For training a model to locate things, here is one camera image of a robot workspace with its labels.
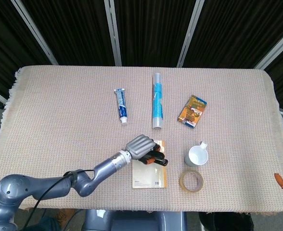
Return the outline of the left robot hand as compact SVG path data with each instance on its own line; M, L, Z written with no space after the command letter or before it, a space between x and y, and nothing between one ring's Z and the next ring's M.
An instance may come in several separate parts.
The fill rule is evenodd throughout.
M129 152L131 159L138 160L144 165L166 166L168 164L168 160L161 152L162 146L143 134L127 143L125 150Z

